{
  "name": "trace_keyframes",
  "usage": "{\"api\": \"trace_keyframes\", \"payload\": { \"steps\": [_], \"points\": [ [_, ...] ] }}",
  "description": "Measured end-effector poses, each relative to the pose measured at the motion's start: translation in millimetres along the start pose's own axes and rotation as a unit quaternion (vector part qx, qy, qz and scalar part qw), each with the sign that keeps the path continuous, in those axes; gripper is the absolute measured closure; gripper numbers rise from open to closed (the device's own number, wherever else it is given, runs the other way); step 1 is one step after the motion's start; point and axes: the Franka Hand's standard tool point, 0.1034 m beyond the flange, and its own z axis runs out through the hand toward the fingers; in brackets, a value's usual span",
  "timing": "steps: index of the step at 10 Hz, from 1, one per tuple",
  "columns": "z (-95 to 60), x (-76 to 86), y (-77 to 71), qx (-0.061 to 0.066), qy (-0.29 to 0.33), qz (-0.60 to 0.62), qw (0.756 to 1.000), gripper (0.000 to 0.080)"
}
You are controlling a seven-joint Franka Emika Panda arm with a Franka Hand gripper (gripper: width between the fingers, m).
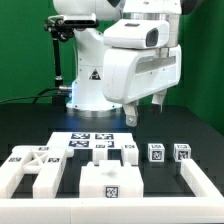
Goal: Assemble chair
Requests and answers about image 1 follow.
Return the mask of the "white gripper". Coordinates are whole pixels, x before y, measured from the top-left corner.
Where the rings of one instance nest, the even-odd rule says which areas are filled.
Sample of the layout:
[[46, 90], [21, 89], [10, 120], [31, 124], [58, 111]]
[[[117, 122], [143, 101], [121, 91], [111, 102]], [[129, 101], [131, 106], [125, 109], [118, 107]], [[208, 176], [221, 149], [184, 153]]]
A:
[[181, 47], [133, 50], [110, 48], [103, 61], [102, 89], [108, 101], [125, 104], [126, 124], [138, 124], [138, 102], [153, 95], [152, 110], [161, 113], [167, 88], [180, 80]]

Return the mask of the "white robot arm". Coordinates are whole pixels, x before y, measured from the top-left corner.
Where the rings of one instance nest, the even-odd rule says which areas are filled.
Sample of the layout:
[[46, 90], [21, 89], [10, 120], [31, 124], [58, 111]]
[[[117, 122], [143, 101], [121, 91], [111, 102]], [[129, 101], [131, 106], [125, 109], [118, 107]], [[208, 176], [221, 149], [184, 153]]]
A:
[[138, 122], [138, 100], [157, 111], [181, 76], [180, 17], [204, 0], [53, 0], [55, 26], [74, 37], [76, 74], [67, 108], [85, 116], [123, 109]]

